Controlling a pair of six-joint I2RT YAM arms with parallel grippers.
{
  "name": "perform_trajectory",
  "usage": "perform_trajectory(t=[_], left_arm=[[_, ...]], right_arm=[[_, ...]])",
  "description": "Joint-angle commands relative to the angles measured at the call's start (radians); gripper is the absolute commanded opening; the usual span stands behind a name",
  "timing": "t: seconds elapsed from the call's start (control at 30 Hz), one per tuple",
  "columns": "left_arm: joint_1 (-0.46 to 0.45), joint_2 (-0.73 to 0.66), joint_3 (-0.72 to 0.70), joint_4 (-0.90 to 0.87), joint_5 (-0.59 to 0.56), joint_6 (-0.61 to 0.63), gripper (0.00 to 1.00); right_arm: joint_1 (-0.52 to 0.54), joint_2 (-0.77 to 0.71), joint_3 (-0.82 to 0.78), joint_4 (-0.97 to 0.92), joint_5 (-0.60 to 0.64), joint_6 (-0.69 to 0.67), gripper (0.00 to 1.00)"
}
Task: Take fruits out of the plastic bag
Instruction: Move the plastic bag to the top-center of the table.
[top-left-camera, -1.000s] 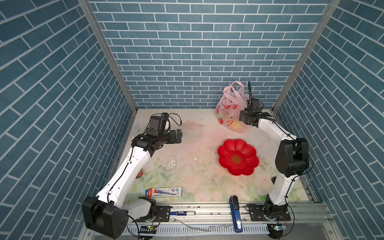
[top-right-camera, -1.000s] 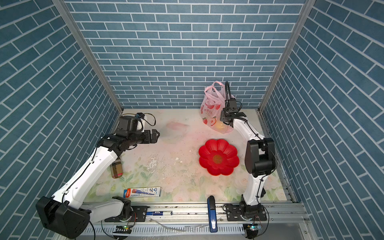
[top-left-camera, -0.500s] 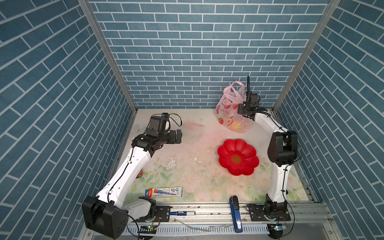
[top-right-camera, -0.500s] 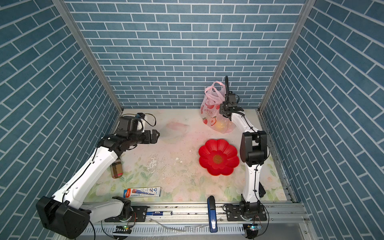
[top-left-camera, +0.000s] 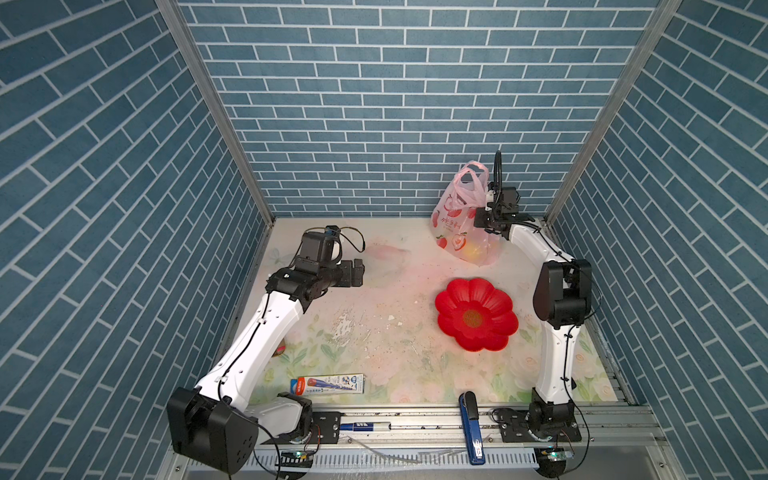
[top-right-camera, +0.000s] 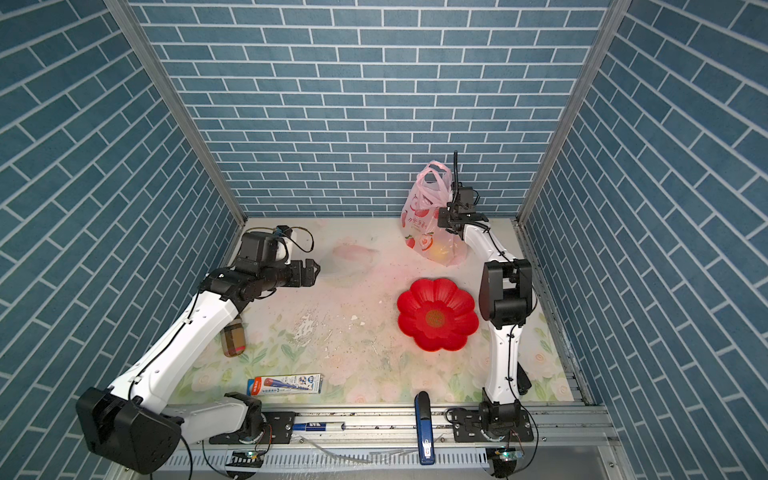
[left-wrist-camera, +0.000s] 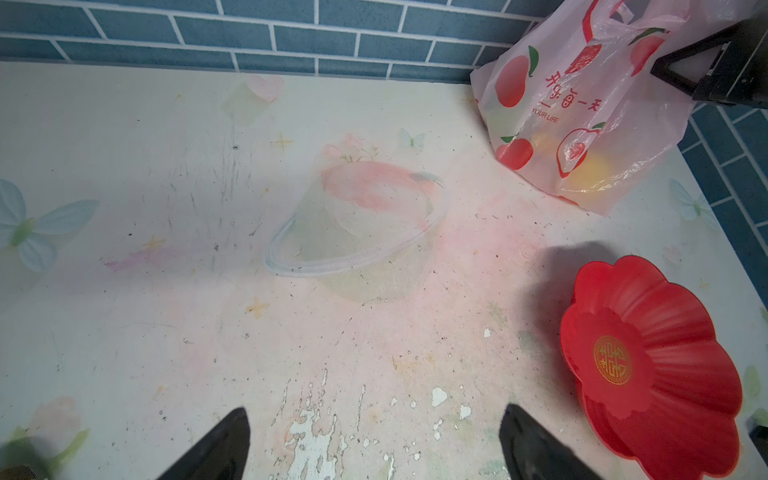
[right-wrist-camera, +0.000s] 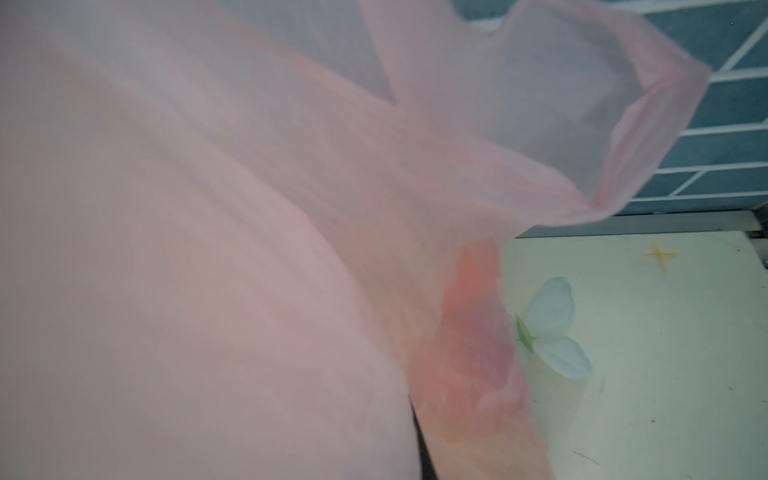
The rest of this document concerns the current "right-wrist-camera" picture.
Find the pink plastic fruit bag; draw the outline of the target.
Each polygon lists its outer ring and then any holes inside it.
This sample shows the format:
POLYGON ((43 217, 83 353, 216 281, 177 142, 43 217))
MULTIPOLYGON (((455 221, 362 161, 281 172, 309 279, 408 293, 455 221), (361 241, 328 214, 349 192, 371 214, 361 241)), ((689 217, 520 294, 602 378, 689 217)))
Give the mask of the pink plastic fruit bag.
POLYGON ((549 479, 503 245, 709 68, 598 1, 1 5, 5 479, 549 479))

